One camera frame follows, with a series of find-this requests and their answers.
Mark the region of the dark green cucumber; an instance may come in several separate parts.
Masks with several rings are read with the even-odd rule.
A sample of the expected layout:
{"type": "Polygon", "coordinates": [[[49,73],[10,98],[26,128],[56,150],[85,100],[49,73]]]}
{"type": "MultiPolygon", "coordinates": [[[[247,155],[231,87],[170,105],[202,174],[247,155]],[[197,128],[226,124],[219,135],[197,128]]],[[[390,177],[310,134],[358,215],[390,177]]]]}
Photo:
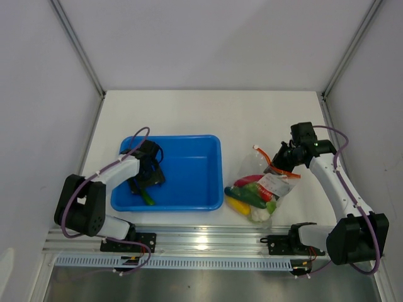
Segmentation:
{"type": "Polygon", "coordinates": [[[261,199],[256,193],[252,193],[243,187],[226,187],[224,193],[231,198],[247,203],[255,208],[266,208],[266,202],[263,199],[261,199]]]}

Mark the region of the yellow orange mango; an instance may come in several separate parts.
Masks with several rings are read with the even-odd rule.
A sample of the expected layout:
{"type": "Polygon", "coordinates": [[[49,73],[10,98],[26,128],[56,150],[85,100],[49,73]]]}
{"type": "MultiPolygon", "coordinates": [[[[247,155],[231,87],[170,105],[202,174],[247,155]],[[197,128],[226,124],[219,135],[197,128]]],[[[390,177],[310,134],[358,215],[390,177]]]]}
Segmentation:
{"type": "Polygon", "coordinates": [[[229,196],[226,197],[226,203],[232,208],[234,211],[238,212],[240,215],[248,216],[250,215],[251,209],[250,206],[242,201],[231,198],[229,196]]]}

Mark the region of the red chili pepper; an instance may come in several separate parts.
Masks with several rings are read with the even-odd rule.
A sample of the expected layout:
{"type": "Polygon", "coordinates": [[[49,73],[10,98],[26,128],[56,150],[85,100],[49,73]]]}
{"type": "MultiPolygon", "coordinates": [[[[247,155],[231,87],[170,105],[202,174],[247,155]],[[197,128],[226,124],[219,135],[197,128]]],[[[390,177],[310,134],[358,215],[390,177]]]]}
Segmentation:
{"type": "Polygon", "coordinates": [[[261,178],[263,177],[262,174],[255,174],[255,175],[250,175],[250,176],[244,176],[234,183],[234,186],[236,187],[243,187],[249,183],[253,182],[258,182],[261,178]]]}

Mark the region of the small green chili pepper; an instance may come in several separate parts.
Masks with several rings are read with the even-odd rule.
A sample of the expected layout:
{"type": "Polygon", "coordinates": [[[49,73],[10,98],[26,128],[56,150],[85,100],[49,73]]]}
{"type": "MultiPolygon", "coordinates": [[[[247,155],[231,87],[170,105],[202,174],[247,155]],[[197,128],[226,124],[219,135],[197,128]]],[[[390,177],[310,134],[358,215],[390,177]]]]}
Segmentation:
{"type": "Polygon", "coordinates": [[[155,205],[155,201],[152,199],[152,197],[149,195],[149,193],[145,189],[142,189],[140,191],[140,195],[141,195],[142,199],[144,200],[144,203],[147,206],[154,206],[155,205]]]}

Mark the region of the clear zip top bag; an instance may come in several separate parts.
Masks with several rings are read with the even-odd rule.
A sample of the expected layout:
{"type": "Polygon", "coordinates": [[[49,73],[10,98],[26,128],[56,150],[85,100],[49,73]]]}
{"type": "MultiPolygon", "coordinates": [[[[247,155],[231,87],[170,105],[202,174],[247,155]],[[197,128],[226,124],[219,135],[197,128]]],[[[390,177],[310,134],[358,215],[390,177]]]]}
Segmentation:
{"type": "Polygon", "coordinates": [[[243,186],[243,188],[249,190],[252,193],[256,193],[259,196],[258,184],[263,186],[265,189],[278,196],[277,201],[272,201],[276,203],[277,208],[276,211],[273,213],[273,216],[267,223],[254,223],[249,219],[249,215],[248,216],[241,215],[241,216],[245,217],[249,222],[251,222],[254,225],[267,228],[271,225],[273,217],[275,216],[277,209],[280,208],[284,197],[287,194],[289,194],[293,190],[293,188],[299,183],[301,175],[294,174],[292,172],[282,171],[273,167],[271,165],[271,159],[268,156],[268,154],[258,145],[253,145],[253,151],[249,153],[242,161],[242,164],[237,173],[237,177],[232,183],[230,183],[226,187],[234,186],[236,180],[244,176],[250,176],[255,174],[262,174],[263,177],[258,182],[249,183],[243,186]]]}

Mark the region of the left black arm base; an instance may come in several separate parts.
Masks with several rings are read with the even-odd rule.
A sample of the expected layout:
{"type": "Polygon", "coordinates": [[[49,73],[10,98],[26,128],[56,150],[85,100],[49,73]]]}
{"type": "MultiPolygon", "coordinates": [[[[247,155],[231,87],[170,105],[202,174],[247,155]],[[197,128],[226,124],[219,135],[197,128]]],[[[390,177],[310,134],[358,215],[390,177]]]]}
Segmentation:
{"type": "MultiPolygon", "coordinates": [[[[152,253],[154,253],[157,243],[157,234],[156,233],[137,233],[134,239],[135,242],[142,243],[150,249],[152,253]]],[[[143,246],[127,244],[127,243],[118,243],[111,240],[107,240],[105,243],[101,243],[100,245],[101,252],[115,252],[115,253],[141,253],[147,252],[147,249],[143,246]]]]}

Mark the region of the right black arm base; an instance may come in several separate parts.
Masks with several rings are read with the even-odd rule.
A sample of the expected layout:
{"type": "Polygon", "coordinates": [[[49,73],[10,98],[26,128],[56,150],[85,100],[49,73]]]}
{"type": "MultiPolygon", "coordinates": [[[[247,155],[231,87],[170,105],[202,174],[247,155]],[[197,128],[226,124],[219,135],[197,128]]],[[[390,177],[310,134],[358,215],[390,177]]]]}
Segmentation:
{"type": "Polygon", "coordinates": [[[270,255],[325,256],[325,252],[315,247],[303,245],[291,235],[267,235],[259,240],[268,248],[270,255]]]}

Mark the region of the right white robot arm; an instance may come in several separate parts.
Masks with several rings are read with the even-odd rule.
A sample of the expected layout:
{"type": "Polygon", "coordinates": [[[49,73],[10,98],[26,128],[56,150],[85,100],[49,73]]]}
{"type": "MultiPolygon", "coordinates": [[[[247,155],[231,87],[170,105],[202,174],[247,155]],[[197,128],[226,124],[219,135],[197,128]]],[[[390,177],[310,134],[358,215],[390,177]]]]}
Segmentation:
{"type": "Polygon", "coordinates": [[[335,265],[349,264],[356,271],[373,275],[378,271],[389,230],[389,220],[375,213],[352,185],[339,162],[341,151],[329,140],[319,140],[311,122],[291,126],[291,140],[282,142],[274,156],[274,167],[292,172],[304,165],[322,186],[336,217],[334,227],[298,223],[288,232],[288,248],[301,254],[309,247],[326,252],[335,265]]]}

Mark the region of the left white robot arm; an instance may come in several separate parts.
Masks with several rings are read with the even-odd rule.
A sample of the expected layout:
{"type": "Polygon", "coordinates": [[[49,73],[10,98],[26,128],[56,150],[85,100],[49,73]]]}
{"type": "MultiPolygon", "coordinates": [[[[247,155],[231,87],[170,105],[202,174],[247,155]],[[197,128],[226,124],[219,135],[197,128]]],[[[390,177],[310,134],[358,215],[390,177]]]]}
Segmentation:
{"type": "Polygon", "coordinates": [[[146,189],[165,183],[160,168],[163,158],[162,148],[156,142],[142,139],[137,147],[125,149],[116,161],[92,176],[69,175],[60,194],[54,222],[67,238],[82,235],[114,238],[120,250],[131,251],[137,243],[135,225],[107,215],[106,198],[116,187],[127,184],[129,193],[147,206],[155,205],[146,189]]]}

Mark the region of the red orange mango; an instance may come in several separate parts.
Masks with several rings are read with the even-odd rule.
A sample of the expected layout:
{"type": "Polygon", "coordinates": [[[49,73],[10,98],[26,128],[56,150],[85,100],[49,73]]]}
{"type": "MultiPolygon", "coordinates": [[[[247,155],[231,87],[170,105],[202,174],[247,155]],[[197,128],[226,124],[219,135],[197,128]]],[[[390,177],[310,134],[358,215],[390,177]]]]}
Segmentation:
{"type": "Polygon", "coordinates": [[[259,197],[265,202],[265,203],[269,203],[272,201],[277,201],[278,200],[278,196],[271,193],[270,191],[268,191],[267,189],[265,189],[263,186],[258,184],[258,194],[259,197]]]}

